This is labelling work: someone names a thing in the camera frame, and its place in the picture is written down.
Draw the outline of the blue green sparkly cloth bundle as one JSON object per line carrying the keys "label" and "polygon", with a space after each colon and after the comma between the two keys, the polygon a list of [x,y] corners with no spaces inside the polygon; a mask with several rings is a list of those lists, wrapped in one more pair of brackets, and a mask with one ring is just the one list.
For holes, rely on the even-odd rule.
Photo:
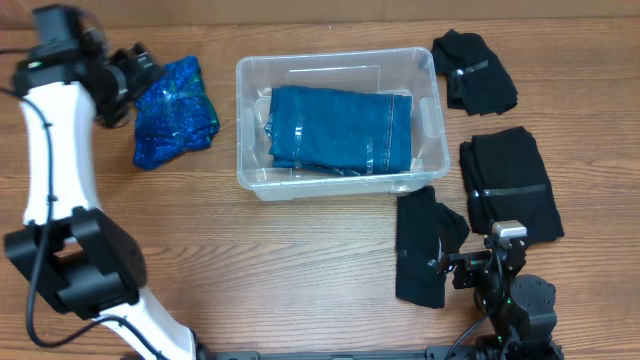
{"label": "blue green sparkly cloth bundle", "polygon": [[220,120],[209,99],[198,58],[167,64],[164,75],[134,102],[133,163],[154,170],[193,151],[210,148]]}

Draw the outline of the blue denim jeans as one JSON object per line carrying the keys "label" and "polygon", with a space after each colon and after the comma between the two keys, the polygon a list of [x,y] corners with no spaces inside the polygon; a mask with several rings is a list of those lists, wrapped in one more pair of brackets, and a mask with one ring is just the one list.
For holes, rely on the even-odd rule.
{"label": "blue denim jeans", "polygon": [[344,176],[411,168],[412,99],[396,94],[281,86],[272,92],[265,133],[279,168]]}

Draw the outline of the large black cloth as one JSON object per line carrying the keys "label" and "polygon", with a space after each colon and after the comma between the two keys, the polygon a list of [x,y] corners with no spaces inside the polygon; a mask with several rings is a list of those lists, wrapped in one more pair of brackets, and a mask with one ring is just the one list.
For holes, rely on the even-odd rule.
{"label": "large black cloth", "polygon": [[516,220],[529,245],[564,236],[544,162],[525,128],[475,135],[459,153],[473,232],[488,235],[494,223]]}

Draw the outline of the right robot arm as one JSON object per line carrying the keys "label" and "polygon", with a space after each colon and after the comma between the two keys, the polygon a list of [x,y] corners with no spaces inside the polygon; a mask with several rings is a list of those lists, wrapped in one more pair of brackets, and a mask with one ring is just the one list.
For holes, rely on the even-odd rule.
{"label": "right robot arm", "polygon": [[450,346],[430,346],[427,359],[562,359],[552,341],[557,324],[556,288],[544,279],[522,275],[527,229],[521,223],[497,222],[484,237],[485,249],[461,253],[446,232],[440,235],[436,269],[453,275],[456,289],[472,288],[482,317]]}

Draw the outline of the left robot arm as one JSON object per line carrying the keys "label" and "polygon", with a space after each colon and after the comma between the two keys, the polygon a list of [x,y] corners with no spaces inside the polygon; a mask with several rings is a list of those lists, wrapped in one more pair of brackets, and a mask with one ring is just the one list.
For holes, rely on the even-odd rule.
{"label": "left robot arm", "polygon": [[29,194],[23,228],[4,239],[28,302],[106,326],[144,359],[205,358],[195,333],[151,292],[140,247],[102,211],[96,190],[94,125],[115,127],[161,68],[141,45],[109,52],[76,7],[41,7],[33,18],[39,42],[9,90],[28,131]]}

